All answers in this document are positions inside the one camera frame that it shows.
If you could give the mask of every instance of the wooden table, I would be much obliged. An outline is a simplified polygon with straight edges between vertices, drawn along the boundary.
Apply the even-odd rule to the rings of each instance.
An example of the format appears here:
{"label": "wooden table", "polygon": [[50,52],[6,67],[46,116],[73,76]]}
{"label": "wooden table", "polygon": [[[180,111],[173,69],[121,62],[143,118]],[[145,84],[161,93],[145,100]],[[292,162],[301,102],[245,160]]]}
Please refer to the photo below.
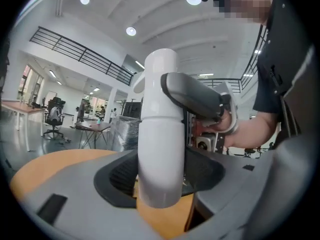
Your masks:
{"label": "wooden table", "polygon": [[106,138],[103,134],[103,131],[110,128],[111,124],[107,123],[107,122],[101,122],[100,124],[97,124],[97,120],[93,120],[93,121],[85,121],[85,122],[77,122],[75,124],[76,127],[79,127],[82,129],[82,133],[81,133],[81,137],[80,137],[80,141],[79,141],[79,149],[80,149],[80,144],[81,144],[81,140],[82,140],[82,135],[85,132],[85,136],[86,136],[86,140],[84,142],[84,144],[82,145],[82,149],[85,148],[86,145],[89,144],[89,147],[91,149],[91,145],[90,145],[90,139],[93,136],[93,147],[94,149],[97,148],[97,139],[102,135],[105,144],[107,144]]}
{"label": "wooden table", "polygon": [[[17,200],[21,201],[26,194],[63,168],[114,153],[100,149],[69,149],[40,156],[28,162],[13,176],[10,188]],[[181,197],[177,204],[169,208],[156,209],[147,206],[138,197],[137,211],[160,236],[171,239],[184,234],[192,200],[193,194],[190,194]]]}
{"label": "wooden table", "polygon": [[2,107],[17,112],[17,122],[16,122],[16,129],[20,130],[20,114],[23,114],[25,116],[24,120],[24,137],[25,137],[25,145],[26,150],[29,152],[29,134],[28,134],[28,122],[29,122],[29,115],[35,114],[35,113],[41,113],[41,129],[40,129],[40,136],[44,135],[44,124],[43,124],[43,118],[44,118],[44,109],[43,108],[32,108],[28,106],[27,104],[20,102],[19,100],[5,100],[3,99],[1,101]]}

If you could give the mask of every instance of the plastic-wrapped box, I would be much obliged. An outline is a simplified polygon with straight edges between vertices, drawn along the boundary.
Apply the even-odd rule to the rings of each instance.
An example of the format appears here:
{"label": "plastic-wrapped box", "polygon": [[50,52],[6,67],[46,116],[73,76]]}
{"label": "plastic-wrapped box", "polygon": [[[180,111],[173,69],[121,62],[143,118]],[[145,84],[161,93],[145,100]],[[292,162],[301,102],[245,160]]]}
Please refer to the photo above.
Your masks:
{"label": "plastic-wrapped box", "polygon": [[107,149],[117,152],[137,149],[140,123],[137,118],[114,117],[107,136]]}

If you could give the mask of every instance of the round wooden table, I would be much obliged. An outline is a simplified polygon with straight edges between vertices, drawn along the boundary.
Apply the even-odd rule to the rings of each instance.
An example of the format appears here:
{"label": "round wooden table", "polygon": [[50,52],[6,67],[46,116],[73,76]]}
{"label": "round wooden table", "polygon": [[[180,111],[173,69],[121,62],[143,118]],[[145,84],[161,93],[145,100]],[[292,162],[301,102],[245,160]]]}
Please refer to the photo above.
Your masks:
{"label": "round wooden table", "polygon": [[[69,149],[40,156],[24,165],[12,178],[10,188],[21,201],[24,196],[36,189],[63,168],[80,162],[109,156],[116,153],[100,149]],[[183,196],[169,208],[156,209],[145,205],[139,197],[137,211],[140,216],[165,239],[184,234],[184,227],[191,209],[193,194]]]}

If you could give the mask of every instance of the gray floor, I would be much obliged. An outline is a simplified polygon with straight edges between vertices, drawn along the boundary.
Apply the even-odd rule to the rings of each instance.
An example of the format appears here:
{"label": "gray floor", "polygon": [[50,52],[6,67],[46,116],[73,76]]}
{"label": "gray floor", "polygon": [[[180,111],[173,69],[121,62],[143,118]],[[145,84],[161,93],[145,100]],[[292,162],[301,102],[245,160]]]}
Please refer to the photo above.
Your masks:
{"label": "gray floor", "polygon": [[[16,130],[17,117],[14,112],[3,110],[0,120],[0,160],[8,181],[13,175],[26,163],[31,160],[44,156],[48,153],[78,149],[82,131],[61,127],[60,132],[71,140],[71,143],[66,143],[61,137],[51,139],[52,134],[46,134],[45,137],[40,136],[40,122],[29,120],[28,137],[30,152],[27,151],[25,142],[24,117],[20,119],[20,130]],[[43,125],[43,132],[51,129],[47,124]],[[86,135],[83,134],[81,143],[86,140]],[[97,149],[106,150],[107,146],[102,137],[97,140]]]}

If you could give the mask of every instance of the chair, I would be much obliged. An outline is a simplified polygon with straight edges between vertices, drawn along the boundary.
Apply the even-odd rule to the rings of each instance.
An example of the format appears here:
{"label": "chair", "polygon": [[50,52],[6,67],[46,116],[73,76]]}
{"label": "chair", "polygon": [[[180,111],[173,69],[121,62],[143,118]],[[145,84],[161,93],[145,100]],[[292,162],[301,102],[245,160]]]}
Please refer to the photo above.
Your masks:
{"label": "chair", "polygon": [[[48,102],[48,114],[45,118],[45,123],[52,126],[52,129],[47,130],[43,136],[46,134],[53,134],[53,138],[55,139],[55,134],[61,135],[61,137],[64,137],[64,134],[62,132],[59,132],[59,129],[57,126],[61,126],[64,122],[64,116],[62,115],[62,108],[64,104],[54,102],[53,99]],[[54,109],[56,112],[54,115],[51,115],[51,110]]]}

